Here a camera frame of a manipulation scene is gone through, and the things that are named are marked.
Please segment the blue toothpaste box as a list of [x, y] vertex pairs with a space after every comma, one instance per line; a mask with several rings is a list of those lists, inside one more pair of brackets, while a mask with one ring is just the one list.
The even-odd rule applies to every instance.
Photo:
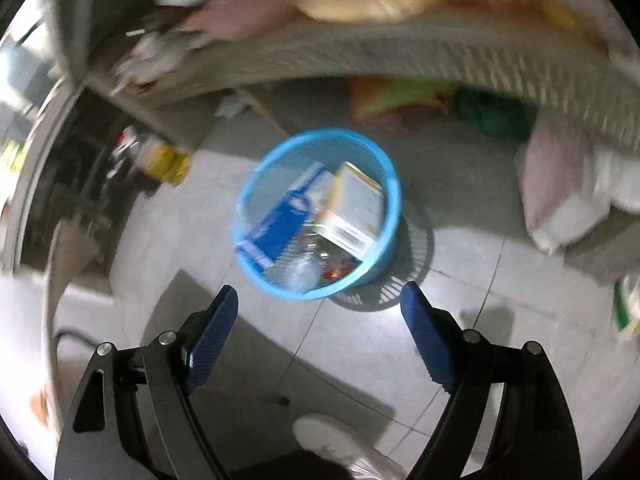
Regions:
[[300, 230], [320, 214], [333, 179], [321, 162], [304, 170], [274, 167], [262, 175], [240, 208], [239, 252], [257, 272], [275, 266]]

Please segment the white yellow medicine box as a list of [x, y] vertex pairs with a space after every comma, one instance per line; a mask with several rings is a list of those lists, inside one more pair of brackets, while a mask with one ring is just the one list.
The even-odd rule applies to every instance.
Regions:
[[381, 185], [351, 162], [343, 162], [334, 174], [326, 204], [314, 222], [314, 230], [362, 260], [378, 240], [383, 221]]

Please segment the yellow oil bottle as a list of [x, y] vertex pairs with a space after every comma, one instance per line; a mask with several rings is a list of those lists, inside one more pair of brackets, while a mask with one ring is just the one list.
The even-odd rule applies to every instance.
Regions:
[[138, 133], [134, 125], [122, 130], [118, 147], [134, 166], [158, 182], [180, 185], [192, 167], [192, 156], [177, 150], [154, 133]]

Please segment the blue mesh trash basket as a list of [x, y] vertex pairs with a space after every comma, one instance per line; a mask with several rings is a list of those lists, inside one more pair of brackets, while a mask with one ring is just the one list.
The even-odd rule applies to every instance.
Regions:
[[400, 180], [378, 144], [352, 130], [309, 130], [274, 148], [244, 186], [235, 255], [264, 292], [323, 299], [383, 274], [401, 213]]

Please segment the green label plastic bottle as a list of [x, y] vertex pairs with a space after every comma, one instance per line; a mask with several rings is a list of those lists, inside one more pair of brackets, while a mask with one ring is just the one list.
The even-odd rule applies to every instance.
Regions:
[[314, 252], [300, 252], [279, 260], [266, 271], [265, 277], [272, 284], [303, 294], [322, 284], [325, 266], [324, 260]]

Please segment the white shoe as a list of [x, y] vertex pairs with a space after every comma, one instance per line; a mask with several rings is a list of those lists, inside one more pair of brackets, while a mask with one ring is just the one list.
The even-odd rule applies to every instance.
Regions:
[[335, 417], [306, 414], [293, 422], [292, 430], [303, 450], [343, 466], [353, 479], [407, 478], [404, 468], [378, 452], [354, 428]]

